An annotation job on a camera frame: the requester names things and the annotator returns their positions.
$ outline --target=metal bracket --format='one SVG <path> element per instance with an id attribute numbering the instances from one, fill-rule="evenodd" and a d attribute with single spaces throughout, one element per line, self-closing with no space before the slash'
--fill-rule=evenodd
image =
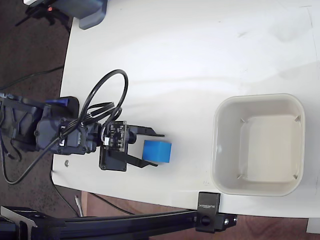
<path id="1" fill-rule="evenodd" d="M 199 192 L 195 230 L 198 232 L 222 232 L 237 224 L 234 214 L 219 212 L 220 193 Z"/>
<path id="2" fill-rule="evenodd" d="M 1 206 L 0 214 L 5 220 L 0 218 L 0 238 L 1 240 L 133 240 L 191 228 L 195 228 L 198 232 L 215 233 L 237 224 L 237 215 L 219 212 L 219 202 L 219 193 L 200 192 L 197 210 L 62 219 L 27 207 Z"/>

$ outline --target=dark carpet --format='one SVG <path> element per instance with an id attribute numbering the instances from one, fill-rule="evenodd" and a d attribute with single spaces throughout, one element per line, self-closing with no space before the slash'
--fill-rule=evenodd
<path id="1" fill-rule="evenodd" d="M 49 26 L 46 19 L 25 17 L 23 0 L 0 1 L 0 86 L 22 76 L 53 69 L 65 62 L 69 34 L 59 21 Z M 62 70 L 30 78 L 6 89 L 11 93 L 37 101 L 59 97 Z M 23 153 L 22 161 L 6 160 L 8 176 L 17 179 L 39 153 Z M 53 156 L 46 154 L 30 174 L 18 185 L 8 185 L 0 173 L 0 206 L 29 207 L 53 217 L 74 217 L 51 185 L 49 174 Z M 80 192 L 57 187 L 76 208 L 74 196 Z"/>

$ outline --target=black mount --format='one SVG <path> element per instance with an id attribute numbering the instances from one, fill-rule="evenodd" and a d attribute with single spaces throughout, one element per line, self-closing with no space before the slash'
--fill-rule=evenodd
<path id="1" fill-rule="evenodd" d="M 1 206 L 2 240 L 137 240 L 195 228 L 215 233 L 237 224 L 237 215 L 219 213 L 219 193 L 200 192 L 197 210 L 157 214 L 54 218 L 27 207 Z"/>
<path id="2" fill-rule="evenodd" d="M 126 121 L 113 121 L 106 126 L 107 141 L 100 147 L 99 167 L 102 170 L 127 171 L 127 164 L 144 168 L 158 165 L 128 154 L 128 144 L 134 144 L 137 135 L 164 137 L 151 127 L 127 125 Z"/>
<path id="3" fill-rule="evenodd" d="M 15 26 L 17 27 L 31 18 L 45 18 L 49 22 L 50 26 L 52 26 L 56 23 L 57 19 L 61 22 L 65 29 L 70 32 L 70 28 L 68 27 L 69 16 L 58 9 L 51 7 L 51 4 L 53 4 L 55 1 L 56 0 L 45 0 L 36 6 L 29 6 L 25 11 L 26 17 L 16 23 Z"/>

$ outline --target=small hole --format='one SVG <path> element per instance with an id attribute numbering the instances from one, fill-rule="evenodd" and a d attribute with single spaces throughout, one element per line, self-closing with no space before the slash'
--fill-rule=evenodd
<path id="1" fill-rule="evenodd" d="M 202 223 L 202 225 L 208 226 L 210 224 L 210 218 L 208 216 L 203 216 L 200 222 Z"/>

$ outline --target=circuit board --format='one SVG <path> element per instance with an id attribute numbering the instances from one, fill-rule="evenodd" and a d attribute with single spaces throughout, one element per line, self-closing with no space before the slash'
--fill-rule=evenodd
<path id="1" fill-rule="evenodd" d="M 125 152 L 128 146 L 126 135 L 129 126 L 126 121 L 112 121 L 107 126 L 106 136 L 109 138 L 108 149 Z"/>

